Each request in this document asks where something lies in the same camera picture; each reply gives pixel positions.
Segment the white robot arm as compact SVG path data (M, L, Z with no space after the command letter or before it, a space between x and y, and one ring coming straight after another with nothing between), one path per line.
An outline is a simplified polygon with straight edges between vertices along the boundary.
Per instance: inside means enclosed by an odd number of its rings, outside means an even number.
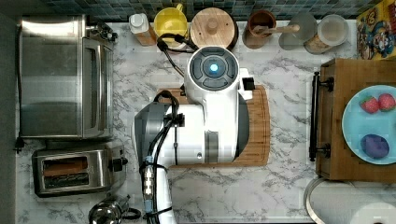
M203 47L189 59L183 105L163 90L134 117L148 224L176 224L167 170L173 165L232 162L249 137L246 100L236 57L223 47Z

